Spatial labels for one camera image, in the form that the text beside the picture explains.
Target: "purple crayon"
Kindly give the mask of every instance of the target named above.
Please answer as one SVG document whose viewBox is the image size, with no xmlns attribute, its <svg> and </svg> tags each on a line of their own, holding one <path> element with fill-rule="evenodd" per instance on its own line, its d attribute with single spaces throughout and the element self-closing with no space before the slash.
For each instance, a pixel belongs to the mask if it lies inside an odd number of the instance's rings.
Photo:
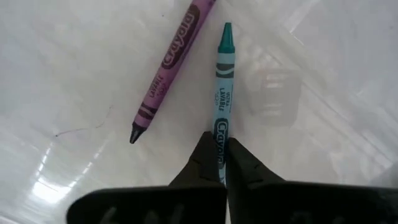
<svg viewBox="0 0 398 224">
<path fill-rule="evenodd" d="M 130 143 L 134 144 L 139 136 L 149 127 L 150 122 L 169 90 L 181 64 L 195 40 L 206 16 L 216 0 L 193 0 L 174 35 L 173 41 L 163 58 L 152 84 L 138 110 L 134 122 Z"/>
</svg>

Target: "white surface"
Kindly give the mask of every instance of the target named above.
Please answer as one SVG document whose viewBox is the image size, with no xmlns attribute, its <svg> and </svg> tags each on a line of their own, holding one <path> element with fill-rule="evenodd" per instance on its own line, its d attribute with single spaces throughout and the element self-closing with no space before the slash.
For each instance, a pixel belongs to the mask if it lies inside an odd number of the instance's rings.
<svg viewBox="0 0 398 224">
<path fill-rule="evenodd" d="M 130 145 L 189 3 L 0 1 L 1 223 L 61 223 L 92 190 L 168 184 L 211 129 L 226 21 L 233 136 L 285 179 L 398 187 L 396 0 L 218 0 Z"/>
</svg>

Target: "crayon tip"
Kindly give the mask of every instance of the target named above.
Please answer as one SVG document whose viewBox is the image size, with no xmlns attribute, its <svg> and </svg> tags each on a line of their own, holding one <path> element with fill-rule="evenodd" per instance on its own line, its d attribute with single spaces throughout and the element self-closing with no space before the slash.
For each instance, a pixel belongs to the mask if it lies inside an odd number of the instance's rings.
<svg viewBox="0 0 398 224">
<path fill-rule="evenodd" d="M 219 53 L 235 53 L 234 38 L 232 33 L 232 23 L 226 22 L 224 25 L 224 32 L 221 38 L 220 46 L 218 46 Z"/>
<path fill-rule="evenodd" d="M 138 140 L 139 136 L 141 136 L 141 134 L 144 133 L 145 130 L 146 130 L 146 128 L 140 127 L 140 126 L 136 125 L 135 123 L 132 124 L 130 143 L 134 144 Z"/>
</svg>

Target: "black stripe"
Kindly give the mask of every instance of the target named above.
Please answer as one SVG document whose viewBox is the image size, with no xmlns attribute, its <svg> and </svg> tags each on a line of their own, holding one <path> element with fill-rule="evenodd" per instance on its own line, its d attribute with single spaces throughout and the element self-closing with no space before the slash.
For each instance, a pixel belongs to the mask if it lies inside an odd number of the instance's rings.
<svg viewBox="0 0 398 224">
<path fill-rule="evenodd" d="M 216 76 L 218 78 L 233 78 L 234 77 L 234 72 L 228 73 L 226 75 L 222 75 L 222 74 L 216 72 Z"/>
<path fill-rule="evenodd" d="M 146 105 L 145 103 L 142 103 L 141 106 L 147 110 L 149 110 L 151 113 L 156 114 L 157 109 L 151 108 L 150 106 Z"/>
<path fill-rule="evenodd" d="M 221 71 L 227 71 L 231 68 L 234 68 L 235 65 L 234 64 L 221 64 L 221 63 L 217 63 L 217 69 L 221 70 Z"/>
<path fill-rule="evenodd" d="M 154 117 L 151 116 L 149 113 L 146 113 L 146 112 L 143 111 L 143 110 L 139 110 L 139 111 L 138 111 L 138 114 L 139 114 L 139 116 L 142 116 L 143 118 L 148 119 L 148 120 L 152 120 L 152 119 L 154 118 Z"/>
<path fill-rule="evenodd" d="M 147 130 L 147 128 L 142 127 L 141 125 L 137 124 L 136 122 L 132 123 L 132 128 L 134 128 L 138 131 L 142 131 L 142 132 Z"/>
</svg>

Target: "crayon label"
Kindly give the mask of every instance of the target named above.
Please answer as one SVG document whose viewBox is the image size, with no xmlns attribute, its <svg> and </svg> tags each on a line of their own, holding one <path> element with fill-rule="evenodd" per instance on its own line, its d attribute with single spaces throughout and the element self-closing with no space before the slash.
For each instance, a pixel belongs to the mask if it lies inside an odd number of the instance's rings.
<svg viewBox="0 0 398 224">
<path fill-rule="evenodd" d="M 171 69 L 180 60 L 188 43 L 198 25 L 200 17 L 199 8 L 191 4 L 185 14 L 180 27 L 175 34 L 173 41 L 163 59 L 162 67 L 164 69 Z"/>
<path fill-rule="evenodd" d="M 218 168 L 224 167 L 224 149 L 228 140 L 228 120 L 219 118 L 214 123 L 213 139 L 217 144 Z"/>
<path fill-rule="evenodd" d="M 161 74 L 158 74 L 154 80 L 152 81 L 152 84 L 150 84 L 149 87 L 149 97 L 154 98 L 158 97 L 160 95 L 163 95 L 166 91 L 166 85 L 163 82 L 163 76 Z"/>
<path fill-rule="evenodd" d="M 232 89 L 231 87 L 226 88 L 221 86 L 215 94 L 215 113 L 218 114 L 229 114 L 231 112 L 231 102 L 232 102 Z"/>
</svg>

